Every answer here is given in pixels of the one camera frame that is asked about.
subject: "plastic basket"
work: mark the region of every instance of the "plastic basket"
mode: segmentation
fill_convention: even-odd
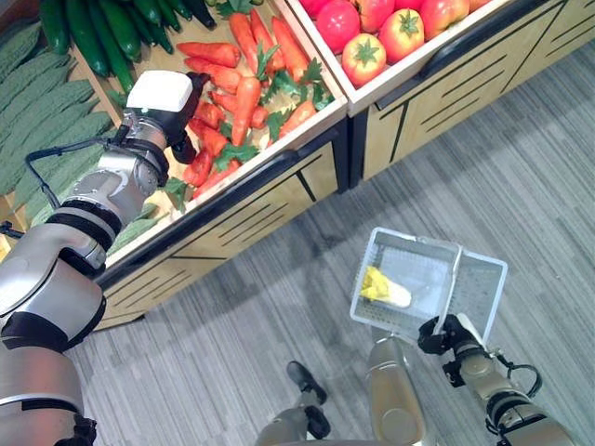
[[[398,308],[360,296],[367,267],[376,267],[412,295],[411,305]],[[508,265],[461,245],[394,230],[375,228],[370,236],[351,301],[350,315],[409,340],[417,341],[419,327],[439,316],[465,313],[487,337],[492,328]]]

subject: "wooden display stand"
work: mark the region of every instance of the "wooden display stand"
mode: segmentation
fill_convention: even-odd
[[[37,2],[19,1],[7,14],[34,17],[37,5]],[[273,15],[287,22],[307,56],[322,62],[324,84],[335,100],[268,148],[265,132],[255,131],[253,141],[260,146],[260,154],[186,203],[184,212],[177,210],[163,192],[152,196],[150,201],[159,205],[162,218],[134,242],[109,256],[106,272],[97,279],[107,297],[106,313],[98,328],[138,318],[317,200],[348,187],[347,100],[282,0],[266,1],[258,7],[258,12],[265,23],[270,23]],[[168,33],[172,45],[188,41],[234,42],[227,23],[219,17],[216,20],[218,27],[208,31],[196,19],[192,22],[180,19],[182,33]],[[187,71],[183,63],[185,56],[178,51],[168,55],[161,47],[142,49],[142,61],[134,65],[135,77],[152,69]],[[97,110],[106,111],[114,124],[119,125],[122,111],[108,95],[110,89],[119,89],[117,81],[98,78],[78,48],[74,47],[72,54],[77,66],[70,80],[88,79],[99,98]],[[238,70],[249,73],[243,60]],[[288,100],[277,95],[270,109],[286,105]],[[191,139],[196,146],[193,134]],[[185,166],[177,163],[170,151],[166,157],[170,163],[169,175],[181,178]],[[28,222],[20,218],[22,209],[11,215],[11,205],[10,196],[0,197],[2,214],[11,217],[16,229],[26,230]],[[4,251],[9,249],[6,240],[0,243]]]
[[[299,0],[285,0],[349,105],[350,186],[595,37],[592,0],[492,0],[354,88]]]
[[[356,116],[368,179],[595,37],[595,3],[550,0],[392,103]]]

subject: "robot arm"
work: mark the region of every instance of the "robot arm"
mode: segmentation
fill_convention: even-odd
[[[99,323],[105,298],[93,278],[104,270],[118,233],[167,181],[165,148],[171,146],[182,163],[193,160],[184,127],[207,79],[142,74],[97,169],[0,265],[2,444],[84,445],[94,439],[94,422],[82,417],[77,373],[62,352]]]
[[[516,388],[509,375],[502,375],[495,359],[509,367],[501,355],[487,352],[481,337],[464,314],[448,315],[443,332],[433,335],[437,318],[419,329],[420,348],[430,354],[443,355],[453,350],[455,359],[443,369],[453,387],[468,386],[486,412],[488,429],[500,437],[498,446],[577,446],[570,434],[531,401],[541,386],[536,374],[534,387],[527,394]]]

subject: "tomato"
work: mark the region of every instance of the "tomato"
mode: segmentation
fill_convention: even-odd
[[[354,86],[362,86],[378,76],[387,64],[384,46],[372,34],[358,34],[345,45],[343,70]]]
[[[299,0],[310,17],[316,17],[318,11],[330,0]]]
[[[348,0],[331,0],[316,17],[316,28],[335,54],[360,32],[360,16]]]
[[[413,9],[400,9],[384,22],[378,38],[389,63],[395,63],[424,45],[424,23]]]
[[[382,23],[394,11],[394,0],[351,0],[360,12],[362,30],[366,33],[377,32]]]
[[[426,41],[469,14],[469,0],[424,0],[419,15],[426,28]]]
[[[483,5],[490,3],[490,0],[470,0],[469,1],[469,13],[479,9]]]
[[[394,10],[398,11],[399,9],[414,9],[415,11],[419,12],[422,3],[424,3],[424,0],[394,0]]]
[[[212,167],[213,155],[209,151],[199,151],[194,161],[184,169],[182,178],[197,188],[205,183]]]

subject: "carrot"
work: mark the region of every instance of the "carrot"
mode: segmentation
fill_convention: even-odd
[[[279,138],[284,137],[298,125],[304,123],[308,118],[316,114],[316,109],[311,100],[302,102],[289,116],[289,119],[281,126]]]
[[[243,77],[238,85],[237,107],[231,128],[231,143],[234,146],[241,146],[244,143],[259,99],[260,81],[256,77]]]
[[[240,168],[240,165],[241,164],[239,161],[231,160],[227,169],[225,169],[221,172],[218,172],[216,168],[213,168],[213,170],[211,171],[211,175],[209,175],[209,177],[206,179],[205,183],[203,183],[203,185],[200,188],[198,188],[197,190],[194,191],[192,198],[194,199],[194,198],[198,197],[201,193],[204,193],[205,191],[211,189],[213,186],[215,186],[217,183],[219,183],[222,179],[228,177],[233,172],[238,170]]]
[[[211,76],[213,84],[235,95],[242,75],[234,68],[217,65],[200,58],[187,58],[184,63],[194,72],[205,72]]]
[[[237,46],[227,43],[203,44],[201,42],[185,42],[183,44],[177,44],[176,48],[191,58],[202,58],[229,68],[237,67],[242,57],[240,49]]]
[[[253,74],[256,74],[258,71],[257,43],[252,35],[252,30],[250,30],[248,17],[241,12],[234,12],[230,15],[230,28],[235,41],[244,53],[248,67]]]
[[[182,177],[188,184],[199,187],[205,184],[213,168],[213,155],[210,151],[200,151],[194,161],[186,166]]]
[[[263,52],[266,53],[270,48],[273,47],[271,35],[265,28],[264,23],[262,23],[262,19],[255,8],[250,9],[250,29],[254,35],[254,40],[257,42],[257,47],[258,42],[262,42]],[[277,72],[285,68],[285,62],[283,61],[283,54],[281,54],[281,50],[278,49],[274,52],[271,60],[269,60],[268,68],[269,72]]]
[[[198,101],[198,107],[196,107],[194,117],[215,129],[219,128],[221,121],[225,121],[225,114],[217,105],[213,105],[202,99]]]
[[[298,82],[304,75],[304,72],[308,69],[308,58],[299,47],[298,42],[296,42],[291,30],[284,21],[273,17],[272,31],[275,34],[277,42],[281,46],[283,59],[291,73],[291,77],[293,77],[294,81]]]
[[[264,107],[256,107],[254,113],[252,113],[252,128],[264,128],[267,124],[267,118],[269,117],[269,111]]]
[[[235,114],[235,111],[238,106],[238,99],[236,96],[221,94],[215,91],[209,91],[208,94],[211,100],[215,102],[217,105],[223,107],[223,109],[227,110],[229,113]],[[252,114],[252,121],[250,123],[250,126],[252,128],[264,128],[268,117],[269,112],[267,111],[267,109],[258,105],[254,109],[254,113]]]
[[[228,143],[223,135],[205,125],[200,119],[192,118],[188,122],[188,126],[196,134],[198,141],[201,143],[201,148],[209,151],[213,157],[218,156]]]

